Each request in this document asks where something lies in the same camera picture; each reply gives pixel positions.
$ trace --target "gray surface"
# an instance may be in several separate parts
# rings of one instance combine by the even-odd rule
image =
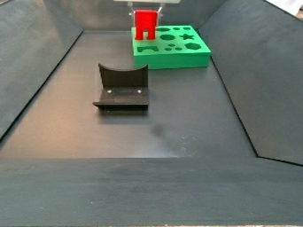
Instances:
[[[271,160],[2,160],[0,226],[303,224],[303,168]]]
[[[151,70],[150,110],[102,115],[99,63],[133,68],[130,32],[84,34],[0,146],[0,158],[254,157],[209,68]]]
[[[64,57],[82,29],[51,0],[0,6],[0,137]]]
[[[86,30],[122,30],[130,31],[133,19],[127,3],[114,0],[55,0],[67,10],[68,15]],[[179,4],[167,4],[163,25],[190,24],[199,28],[225,0],[183,0]],[[134,6],[146,7],[147,4],[135,3]]]
[[[201,29],[259,156],[303,164],[303,23],[230,0]]]

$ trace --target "black bracket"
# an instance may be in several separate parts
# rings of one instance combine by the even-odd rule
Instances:
[[[99,102],[92,104],[105,110],[139,108],[146,110],[149,97],[149,66],[131,70],[117,70],[99,64],[103,90]]]

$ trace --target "curved cutout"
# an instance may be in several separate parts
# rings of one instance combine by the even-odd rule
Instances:
[[[189,43],[185,46],[186,46],[187,49],[194,50],[194,51],[197,51],[197,50],[203,48],[202,45],[198,44],[198,43]]]
[[[162,35],[161,38],[166,41],[171,41],[175,39],[175,36],[174,35]]]
[[[169,32],[169,31],[171,31],[171,29],[167,28],[167,27],[158,27],[158,28],[157,28],[157,31],[158,31],[158,32]]]

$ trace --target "hole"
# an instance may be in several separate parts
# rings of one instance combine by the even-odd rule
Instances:
[[[163,40],[174,40],[175,39],[175,36],[174,35],[162,35],[161,38]]]
[[[159,51],[158,46],[141,46],[138,47],[138,52],[143,53],[146,50],[154,50],[155,52]]]
[[[186,46],[187,49],[195,50],[195,51],[199,50],[199,49],[202,49],[202,45],[198,44],[198,43],[189,43],[185,46]]]
[[[183,38],[183,40],[194,39],[194,35],[189,34],[181,35],[181,37]]]
[[[158,30],[159,32],[169,32],[169,31],[171,31],[171,29],[167,28],[167,27],[158,27],[157,30]]]

